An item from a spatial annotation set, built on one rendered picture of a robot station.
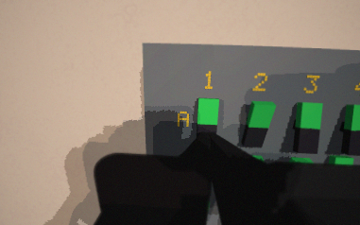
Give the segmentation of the grey switch panel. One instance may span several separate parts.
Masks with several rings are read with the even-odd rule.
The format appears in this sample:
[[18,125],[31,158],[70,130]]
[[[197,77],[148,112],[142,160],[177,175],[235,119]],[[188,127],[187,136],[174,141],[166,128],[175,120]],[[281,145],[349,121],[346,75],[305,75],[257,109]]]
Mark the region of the grey switch panel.
[[214,132],[266,163],[360,165],[360,50],[142,43],[146,155]]

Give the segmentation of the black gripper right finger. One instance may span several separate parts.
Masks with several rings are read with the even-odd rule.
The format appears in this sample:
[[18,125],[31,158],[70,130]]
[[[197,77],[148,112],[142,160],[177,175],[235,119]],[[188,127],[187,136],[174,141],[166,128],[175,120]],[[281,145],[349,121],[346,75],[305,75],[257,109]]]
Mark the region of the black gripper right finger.
[[279,225],[286,201],[295,197],[360,199],[360,165],[268,164],[208,134],[221,225]]

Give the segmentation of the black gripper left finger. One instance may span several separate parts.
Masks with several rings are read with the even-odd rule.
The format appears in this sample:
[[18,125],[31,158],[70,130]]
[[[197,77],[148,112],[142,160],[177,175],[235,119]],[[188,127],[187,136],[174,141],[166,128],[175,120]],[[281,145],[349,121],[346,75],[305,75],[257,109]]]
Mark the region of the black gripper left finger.
[[94,166],[100,210],[108,202],[187,209],[207,225],[214,160],[202,132],[180,156],[113,153]]

